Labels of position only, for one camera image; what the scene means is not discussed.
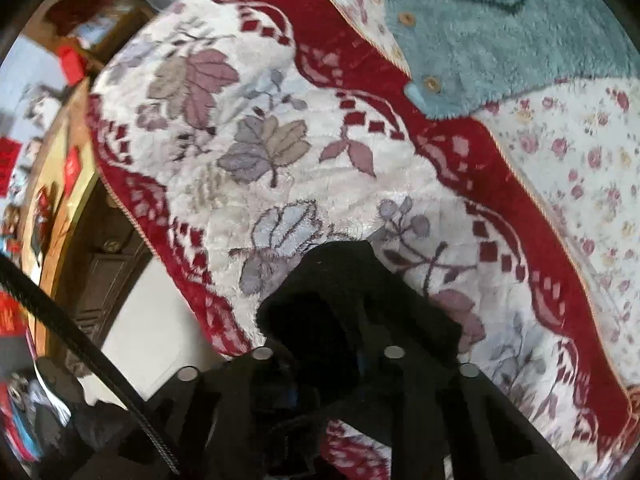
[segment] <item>black cable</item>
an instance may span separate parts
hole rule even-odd
[[[69,319],[64,311],[7,257],[0,254],[0,285],[51,330],[127,407],[154,444],[171,471],[184,473],[175,444],[157,424],[145,401],[98,347]]]

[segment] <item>floral blanket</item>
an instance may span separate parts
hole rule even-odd
[[[573,227],[550,215],[585,199],[602,184],[587,168],[622,152],[578,143],[577,122],[606,126],[562,112],[583,83],[436,122],[404,97],[410,77],[397,62],[331,0],[182,0],[96,81],[97,165],[219,352],[263,342],[256,308],[306,251],[366,238],[461,323],[461,360],[581,478],[613,476],[637,443],[639,409],[598,333],[615,301],[607,310],[580,259],[605,246],[601,224],[591,214],[582,239],[567,241]],[[623,84],[603,83],[598,106],[612,124],[630,120]],[[620,143],[631,157],[631,137]],[[575,168],[551,183],[536,154]],[[594,193],[593,208],[620,213],[625,197],[610,189],[621,186]],[[624,288],[609,275],[609,290]],[[339,421],[322,452],[349,478],[389,478],[390,451]]]

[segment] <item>fuzzy fabric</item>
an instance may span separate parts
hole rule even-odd
[[[558,78],[640,73],[602,0],[386,0],[386,16],[413,75],[405,94],[428,118],[466,116]]]

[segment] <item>wooden cabinet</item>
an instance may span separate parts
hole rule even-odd
[[[62,263],[55,300],[66,307],[89,339],[101,346],[150,259],[144,241],[129,219],[109,206],[107,192],[99,182]],[[76,356],[55,339],[47,353],[64,360],[76,375],[86,374]]]

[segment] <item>wooden button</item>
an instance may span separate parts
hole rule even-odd
[[[398,21],[405,27],[415,27],[415,16],[410,12],[400,12]]]
[[[433,77],[433,76],[425,77],[422,84],[429,92],[438,93],[441,89],[440,82],[436,77]]]

